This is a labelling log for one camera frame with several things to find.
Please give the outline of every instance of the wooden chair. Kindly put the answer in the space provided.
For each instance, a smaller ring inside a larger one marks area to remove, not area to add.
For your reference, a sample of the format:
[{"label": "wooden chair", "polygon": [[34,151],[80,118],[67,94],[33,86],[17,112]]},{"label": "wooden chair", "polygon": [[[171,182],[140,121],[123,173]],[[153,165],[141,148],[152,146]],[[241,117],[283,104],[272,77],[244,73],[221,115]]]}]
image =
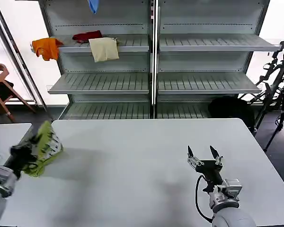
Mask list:
[{"label": "wooden chair", "polygon": [[11,98],[18,98],[24,105],[26,105],[31,111],[33,111],[34,113],[35,110],[5,81],[5,78],[7,75],[9,75],[9,71],[6,68],[5,65],[0,64],[0,71],[2,71],[2,73],[0,73],[0,82],[2,82],[12,93],[13,95],[10,95],[7,99],[5,99],[4,101],[0,98],[0,105],[2,107],[2,109],[4,110],[4,112],[6,113],[6,116],[13,122],[15,123],[15,118],[13,117],[13,115],[9,112],[8,108],[5,106],[5,103],[7,101],[9,101]]}]

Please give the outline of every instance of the blue cloth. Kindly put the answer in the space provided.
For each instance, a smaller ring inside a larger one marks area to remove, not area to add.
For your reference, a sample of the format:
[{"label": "blue cloth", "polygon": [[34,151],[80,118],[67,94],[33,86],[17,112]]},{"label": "blue cloth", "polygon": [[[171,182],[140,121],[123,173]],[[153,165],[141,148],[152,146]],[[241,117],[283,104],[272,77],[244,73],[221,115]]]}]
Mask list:
[{"label": "blue cloth", "polygon": [[99,7],[99,0],[87,0],[89,2],[90,10],[95,14]]}]

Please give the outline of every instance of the gray shelf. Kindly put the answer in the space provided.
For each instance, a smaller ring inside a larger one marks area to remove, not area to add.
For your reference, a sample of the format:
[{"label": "gray shelf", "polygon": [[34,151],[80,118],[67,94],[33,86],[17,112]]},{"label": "gray shelf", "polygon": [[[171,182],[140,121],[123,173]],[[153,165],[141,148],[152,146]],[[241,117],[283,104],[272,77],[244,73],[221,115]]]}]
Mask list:
[{"label": "gray shelf", "polygon": [[66,73],[49,94],[148,94],[148,73]]},{"label": "gray shelf", "polygon": [[[105,35],[105,37],[117,38],[119,52],[147,52],[149,50],[147,35]],[[79,44],[72,39],[72,35],[55,36],[63,43],[59,47],[60,53],[91,53],[90,45]]]},{"label": "gray shelf", "polygon": [[207,104],[200,103],[158,103],[157,118],[209,118]]},{"label": "gray shelf", "polygon": [[280,49],[254,34],[165,34],[161,51],[268,51]]},{"label": "gray shelf", "polygon": [[149,119],[149,103],[73,103],[61,119]]},{"label": "gray shelf", "polygon": [[159,95],[259,93],[242,72],[159,73]]}]

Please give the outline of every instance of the dark floor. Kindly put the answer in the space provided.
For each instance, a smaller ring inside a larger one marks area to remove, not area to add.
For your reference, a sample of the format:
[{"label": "dark floor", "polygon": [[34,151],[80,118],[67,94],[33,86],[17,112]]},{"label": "dark floor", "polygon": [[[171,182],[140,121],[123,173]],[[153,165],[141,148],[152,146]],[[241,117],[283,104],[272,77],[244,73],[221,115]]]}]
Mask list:
[{"label": "dark floor", "polygon": [[[13,113],[18,123],[30,122],[33,124],[35,130],[37,130],[45,120],[49,120],[42,108],[38,110],[37,114],[29,112],[22,106],[12,106],[9,107],[9,110]],[[53,118],[57,119],[63,111],[63,108],[49,108],[49,111]],[[278,116],[279,112],[271,112],[265,116],[256,135],[256,139],[262,148],[266,146],[276,129],[275,120]],[[5,115],[0,116],[0,124],[5,123],[10,123],[9,119]],[[266,154],[284,180],[284,128],[276,135]]]}]

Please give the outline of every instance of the orange cloth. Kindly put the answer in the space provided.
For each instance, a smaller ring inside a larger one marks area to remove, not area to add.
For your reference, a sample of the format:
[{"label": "orange cloth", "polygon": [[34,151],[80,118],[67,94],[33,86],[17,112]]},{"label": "orange cloth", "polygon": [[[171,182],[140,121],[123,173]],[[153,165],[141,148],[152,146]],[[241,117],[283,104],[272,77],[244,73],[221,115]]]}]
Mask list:
[{"label": "orange cloth", "polygon": [[58,47],[63,43],[55,38],[45,38],[33,41],[32,45],[37,57],[42,55],[45,61],[49,61],[50,59],[58,60]]}]

